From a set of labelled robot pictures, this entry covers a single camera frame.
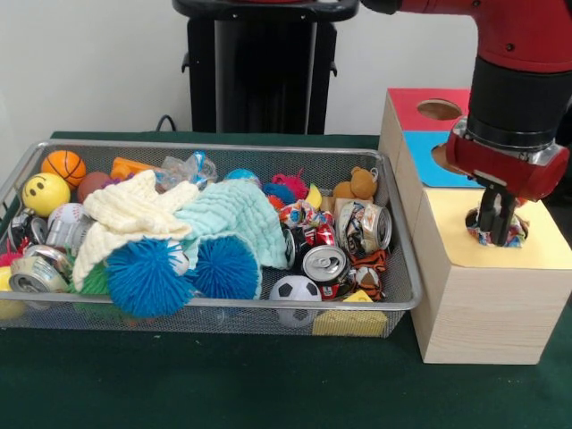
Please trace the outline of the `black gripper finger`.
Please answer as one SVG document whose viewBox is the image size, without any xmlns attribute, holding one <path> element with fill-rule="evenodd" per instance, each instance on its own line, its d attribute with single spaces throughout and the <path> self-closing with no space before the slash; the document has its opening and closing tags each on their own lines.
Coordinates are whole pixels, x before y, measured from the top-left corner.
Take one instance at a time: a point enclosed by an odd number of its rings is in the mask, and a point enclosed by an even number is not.
<svg viewBox="0 0 572 429">
<path fill-rule="evenodd" d="M 487 233 L 492 244 L 501 244 L 501 212 L 495 207 L 499 195 L 495 188 L 485 189 L 477 220 L 480 232 Z"/>
<path fill-rule="evenodd" d="M 499 213 L 495 215 L 492 225 L 492 243 L 495 246 L 504 246 L 509 236 L 509 228 L 512 222 L 514 211 L 517 206 L 517 199 L 506 191 L 498 192 Z"/>
</svg>

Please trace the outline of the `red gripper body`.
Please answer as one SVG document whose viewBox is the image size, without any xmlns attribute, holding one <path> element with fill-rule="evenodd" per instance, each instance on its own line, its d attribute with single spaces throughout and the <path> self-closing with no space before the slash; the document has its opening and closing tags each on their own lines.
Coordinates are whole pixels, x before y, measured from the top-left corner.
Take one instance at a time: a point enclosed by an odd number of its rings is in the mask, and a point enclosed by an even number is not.
<svg viewBox="0 0 572 429">
<path fill-rule="evenodd" d="M 467 131 L 463 117 L 445 143 L 447 163 L 483 186 L 498 185 L 509 194 L 538 201 L 551 194 L 567 170 L 570 152 L 552 142 L 538 152 L 486 146 Z"/>
</svg>

